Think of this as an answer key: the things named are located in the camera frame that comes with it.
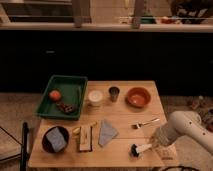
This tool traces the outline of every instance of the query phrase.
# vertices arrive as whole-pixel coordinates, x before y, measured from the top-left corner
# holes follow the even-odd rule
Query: red apple
[[[57,101],[61,100],[61,93],[58,90],[52,90],[49,93],[49,98],[52,101],[57,102]]]

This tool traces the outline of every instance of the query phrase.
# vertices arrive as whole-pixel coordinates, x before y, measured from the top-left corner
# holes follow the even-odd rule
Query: cable
[[[167,167],[167,168],[163,169],[162,171],[167,171],[167,170],[170,170],[170,169],[177,169],[177,168],[180,168],[180,171],[200,171],[200,170],[198,170],[196,168],[186,167],[186,166]]]
[[[9,135],[13,140],[15,140],[18,144],[20,144],[22,146],[22,144],[13,135],[11,135],[9,132],[7,132],[4,128],[2,128],[0,126],[0,129],[2,129],[7,135]]]

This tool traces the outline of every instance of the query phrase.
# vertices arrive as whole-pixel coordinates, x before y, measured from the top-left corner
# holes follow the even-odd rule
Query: floor
[[[28,93],[0,93],[0,126],[14,135],[21,141],[21,126],[27,121],[31,128],[37,127],[39,119],[35,116],[36,107],[42,97],[42,94]],[[176,110],[189,110],[187,102],[192,97],[182,96],[161,96],[162,104],[168,116]],[[212,98],[205,97],[205,100],[211,105]],[[0,132],[0,152],[6,150],[15,150],[19,146],[9,138],[5,138],[5,134]],[[202,171],[213,171],[213,156],[210,155],[203,147],[188,137],[181,137],[175,142],[180,164],[190,166]],[[19,170],[18,160],[9,161],[0,164],[1,171],[17,171]],[[98,169],[78,169],[78,170],[98,170]],[[135,168],[103,168],[102,170],[118,171],[118,170],[144,170]]]

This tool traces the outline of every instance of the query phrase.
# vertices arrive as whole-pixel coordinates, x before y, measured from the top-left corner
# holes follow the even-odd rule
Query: wooden block
[[[79,151],[92,151],[92,127],[81,126]]]

